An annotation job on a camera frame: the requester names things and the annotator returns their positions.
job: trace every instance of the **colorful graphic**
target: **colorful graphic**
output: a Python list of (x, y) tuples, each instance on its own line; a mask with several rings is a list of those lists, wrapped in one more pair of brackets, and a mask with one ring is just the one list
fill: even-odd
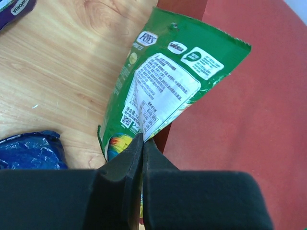
[(117, 133), (114, 134), (109, 142), (109, 146), (107, 148), (107, 160), (110, 161), (119, 155), (123, 150), (125, 150), (128, 145), (132, 142), (132, 137), (123, 134)]

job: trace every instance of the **purple package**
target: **purple package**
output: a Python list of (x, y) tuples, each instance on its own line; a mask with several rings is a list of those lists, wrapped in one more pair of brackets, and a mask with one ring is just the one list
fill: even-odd
[(35, 4), (36, 0), (0, 0), (0, 30), (25, 16), (33, 10)]

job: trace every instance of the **brand logo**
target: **brand logo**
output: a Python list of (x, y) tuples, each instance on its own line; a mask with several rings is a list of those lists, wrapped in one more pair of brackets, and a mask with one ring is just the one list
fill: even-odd
[(182, 54), (184, 51), (186, 51), (188, 48), (179, 42), (171, 42), (168, 44), (167, 49), (171, 51), (174, 54)]
[(28, 4), (29, 0), (18, 0), (14, 7), (11, 9), (12, 15), (18, 15)]
[(139, 37), (136, 39), (138, 43), (141, 43), (144, 46), (150, 46), (157, 42), (158, 36), (150, 33), (148, 31), (143, 31)]

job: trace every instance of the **blue plastic bag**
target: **blue plastic bag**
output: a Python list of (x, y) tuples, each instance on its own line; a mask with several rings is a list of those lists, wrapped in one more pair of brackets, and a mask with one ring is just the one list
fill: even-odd
[(67, 169), (59, 137), (42, 131), (0, 140), (0, 169)]

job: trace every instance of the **plastic packaging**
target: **plastic packaging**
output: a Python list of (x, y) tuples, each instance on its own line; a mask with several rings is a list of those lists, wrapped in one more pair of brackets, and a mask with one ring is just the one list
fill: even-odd
[(35, 7), (36, 0), (0, 0), (0, 30), (25, 16)]
[(0, 169), (67, 169), (59, 137), (43, 131), (0, 140)]
[(249, 44), (213, 26), (154, 8), (132, 45), (98, 128), (106, 160), (121, 153), (138, 132), (144, 141), (152, 138), (250, 51)]

